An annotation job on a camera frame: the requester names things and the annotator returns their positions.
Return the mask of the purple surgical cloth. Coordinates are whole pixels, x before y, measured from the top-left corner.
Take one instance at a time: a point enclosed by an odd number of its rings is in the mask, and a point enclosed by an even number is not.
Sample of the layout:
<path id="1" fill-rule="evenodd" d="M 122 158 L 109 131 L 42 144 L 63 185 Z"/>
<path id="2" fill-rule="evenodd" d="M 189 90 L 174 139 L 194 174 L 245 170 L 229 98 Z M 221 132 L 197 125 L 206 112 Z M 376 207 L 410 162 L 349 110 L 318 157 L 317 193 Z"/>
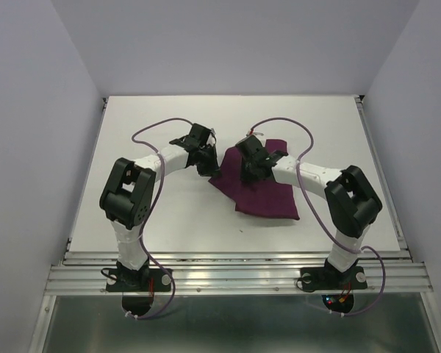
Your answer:
<path id="1" fill-rule="evenodd" d="M 273 180 L 247 184 L 240 181 L 241 156 L 235 147 L 225 151 L 220 176 L 209 183 L 235 203 L 235 210 L 246 215 L 269 219 L 300 219 L 293 187 Z"/>

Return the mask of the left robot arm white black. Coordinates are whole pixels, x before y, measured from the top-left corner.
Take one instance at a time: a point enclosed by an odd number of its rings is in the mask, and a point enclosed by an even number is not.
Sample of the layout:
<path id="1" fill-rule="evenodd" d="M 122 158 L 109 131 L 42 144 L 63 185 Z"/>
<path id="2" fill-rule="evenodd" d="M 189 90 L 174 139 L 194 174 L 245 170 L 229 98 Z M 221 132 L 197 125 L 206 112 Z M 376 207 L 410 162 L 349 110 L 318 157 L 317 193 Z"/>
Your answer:
<path id="1" fill-rule="evenodd" d="M 202 177 L 220 173 L 213 129 L 192 124 L 187 135 L 176 138 L 164 149 L 139 160 L 115 161 L 102 191 L 99 207 L 114 229 L 118 259 L 114 268 L 103 268 L 106 290 L 136 293 L 173 289 L 172 271 L 151 267 L 151 256 L 143 242 L 143 230 L 157 203 L 165 177 L 191 166 Z"/>

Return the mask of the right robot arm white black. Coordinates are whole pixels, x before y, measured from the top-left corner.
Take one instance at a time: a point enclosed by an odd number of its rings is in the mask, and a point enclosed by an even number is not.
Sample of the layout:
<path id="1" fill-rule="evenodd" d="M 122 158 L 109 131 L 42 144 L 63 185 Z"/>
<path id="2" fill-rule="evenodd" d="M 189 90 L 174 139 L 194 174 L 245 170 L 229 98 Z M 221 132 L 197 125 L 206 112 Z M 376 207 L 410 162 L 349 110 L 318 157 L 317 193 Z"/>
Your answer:
<path id="1" fill-rule="evenodd" d="M 240 178 L 247 183 L 270 180 L 298 188 L 307 204 L 310 194 L 324 199 L 334 225 L 326 231 L 333 245 L 323 266 L 301 270 L 297 286 L 303 291 L 365 289 L 364 271 L 358 267 L 362 241 L 383 206 L 363 171 L 355 165 L 345 169 L 325 168 L 301 162 L 288 153 L 272 153 L 255 136 L 235 146 L 241 156 Z"/>

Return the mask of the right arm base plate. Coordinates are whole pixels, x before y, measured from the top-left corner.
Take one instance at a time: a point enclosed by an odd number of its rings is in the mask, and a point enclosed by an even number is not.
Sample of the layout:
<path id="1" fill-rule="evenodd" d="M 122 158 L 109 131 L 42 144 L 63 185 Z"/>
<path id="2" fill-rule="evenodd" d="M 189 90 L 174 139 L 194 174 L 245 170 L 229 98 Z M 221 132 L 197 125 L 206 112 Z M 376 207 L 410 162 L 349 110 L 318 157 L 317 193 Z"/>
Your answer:
<path id="1" fill-rule="evenodd" d="M 307 293 L 317 290 L 364 290 L 368 288 L 364 269 L 360 266 L 351 267 L 343 273 L 325 267 L 302 268 L 295 286 Z"/>

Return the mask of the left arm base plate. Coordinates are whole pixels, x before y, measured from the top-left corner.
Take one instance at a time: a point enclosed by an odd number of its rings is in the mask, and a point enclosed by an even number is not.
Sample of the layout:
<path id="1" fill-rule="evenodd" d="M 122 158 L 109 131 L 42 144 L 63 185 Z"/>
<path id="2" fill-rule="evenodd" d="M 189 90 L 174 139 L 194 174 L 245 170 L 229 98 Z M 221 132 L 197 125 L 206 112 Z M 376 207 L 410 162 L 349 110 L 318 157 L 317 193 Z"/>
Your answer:
<path id="1" fill-rule="evenodd" d="M 168 293 L 172 290 L 171 278 L 159 268 L 143 268 L 131 272 L 119 268 L 103 268 L 105 291 L 109 293 Z"/>

